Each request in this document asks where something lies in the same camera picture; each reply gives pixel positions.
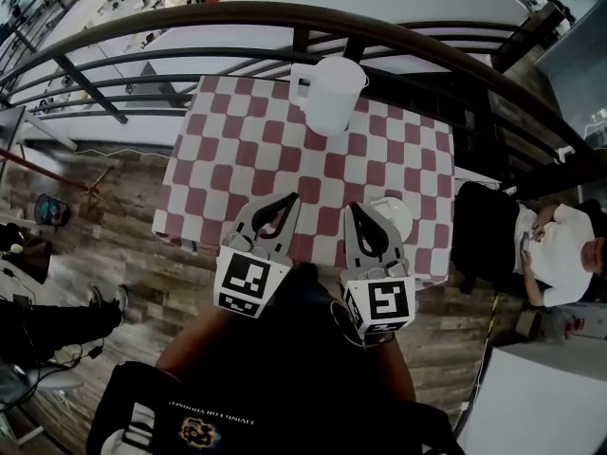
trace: red and white checkered tablecloth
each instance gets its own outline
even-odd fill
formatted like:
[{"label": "red and white checkered tablecloth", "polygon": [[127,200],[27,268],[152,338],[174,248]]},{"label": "red and white checkered tablecloth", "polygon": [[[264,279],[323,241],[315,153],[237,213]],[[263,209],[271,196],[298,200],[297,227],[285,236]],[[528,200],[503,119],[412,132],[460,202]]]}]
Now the red and white checkered tablecloth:
[{"label": "red and white checkered tablecloth", "polygon": [[218,246],[250,200],[296,191],[302,199],[289,257],[345,267],[343,208],[401,199],[414,228],[413,274],[449,273],[453,140],[448,125],[359,99],[348,132],[313,133],[288,101],[288,82],[203,77],[164,177],[153,231],[173,244]]}]

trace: smartphone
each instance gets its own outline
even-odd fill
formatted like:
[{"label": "smartphone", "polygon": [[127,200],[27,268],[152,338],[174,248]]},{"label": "smartphone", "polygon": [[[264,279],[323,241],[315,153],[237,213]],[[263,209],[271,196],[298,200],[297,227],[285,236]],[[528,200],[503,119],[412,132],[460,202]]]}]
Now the smartphone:
[{"label": "smartphone", "polygon": [[529,251],[529,233],[524,232],[523,237],[521,238],[521,251],[528,252]]}]

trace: white plastic pitcher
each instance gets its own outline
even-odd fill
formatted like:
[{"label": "white plastic pitcher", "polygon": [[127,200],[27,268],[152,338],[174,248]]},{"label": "white plastic pitcher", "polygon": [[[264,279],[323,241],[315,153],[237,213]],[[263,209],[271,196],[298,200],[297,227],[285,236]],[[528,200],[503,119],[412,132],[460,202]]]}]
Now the white plastic pitcher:
[{"label": "white plastic pitcher", "polygon": [[[300,80],[310,80],[307,98],[299,94]],[[327,57],[316,65],[293,64],[289,101],[302,108],[310,129],[324,137],[339,135],[357,104],[368,78],[354,61]]]}]

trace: black trousers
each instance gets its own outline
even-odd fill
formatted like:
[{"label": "black trousers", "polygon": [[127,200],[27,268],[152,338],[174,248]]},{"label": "black trousers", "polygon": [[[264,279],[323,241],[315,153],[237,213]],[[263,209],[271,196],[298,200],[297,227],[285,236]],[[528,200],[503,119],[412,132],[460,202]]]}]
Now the black trousers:
[{"label": "black trousers", "polygon": [[109,336],[121,321],[116,301],[101,308],[36,305],[18,312],[0,300],[0,355],[10,364],[32,367],[66,345]]},{"label": "black trousers", "polygon": [[455,198],[455,268],[465,276],[507,282],[514,270],[514,228],[519,205],[509,195],[476,182],[465,183]]}]

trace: shoe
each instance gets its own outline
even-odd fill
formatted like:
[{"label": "shoe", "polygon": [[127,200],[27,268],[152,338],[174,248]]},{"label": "shoe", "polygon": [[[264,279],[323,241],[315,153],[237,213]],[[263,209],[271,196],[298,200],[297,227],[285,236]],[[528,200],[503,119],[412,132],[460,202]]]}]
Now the shoe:
[{"label": "shoe", "polygon": [[88,306],[101,308],[103,305],[103,297],[101,296],[99,288],[92,282],[89,282],[86,286],[86,293],[88,294]]},{"label": "shoe", "polygon": [[122,316],[124,317],[126,307],[128,307],[129,305],[129,295],[126,286],[124,286],[123,284],[119,285],[119,287],[114,292],[114,298],[112,299],[112,301],[118,303],[118,307],[122,312]]}]

